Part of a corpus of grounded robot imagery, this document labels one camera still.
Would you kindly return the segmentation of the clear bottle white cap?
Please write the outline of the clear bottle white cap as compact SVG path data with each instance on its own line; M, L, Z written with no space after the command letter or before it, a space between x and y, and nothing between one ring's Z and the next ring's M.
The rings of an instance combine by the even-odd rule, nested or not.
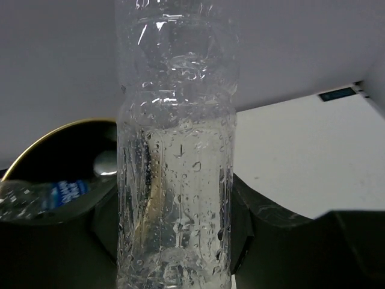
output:
M230 288L238 36L223 1L116 1L118 288Z

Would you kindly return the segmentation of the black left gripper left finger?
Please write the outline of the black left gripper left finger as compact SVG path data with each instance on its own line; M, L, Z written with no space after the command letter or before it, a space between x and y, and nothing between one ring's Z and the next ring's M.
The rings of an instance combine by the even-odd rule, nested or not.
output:
M1 288L115 288L113 181L38 220L1 222Z

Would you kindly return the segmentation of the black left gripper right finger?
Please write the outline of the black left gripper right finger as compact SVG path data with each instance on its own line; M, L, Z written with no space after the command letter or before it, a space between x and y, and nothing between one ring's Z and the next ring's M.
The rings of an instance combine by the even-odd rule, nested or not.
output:
M384 213L294 213L233 179L232 262L238 288L383 288Z

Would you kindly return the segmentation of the clear bottle blue label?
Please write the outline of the clear bottle blue label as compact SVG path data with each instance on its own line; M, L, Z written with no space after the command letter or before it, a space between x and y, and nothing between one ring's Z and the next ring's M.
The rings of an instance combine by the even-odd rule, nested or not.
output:
M33 219L59 208L96 187L88 180L31 183L1 181L1 220Z

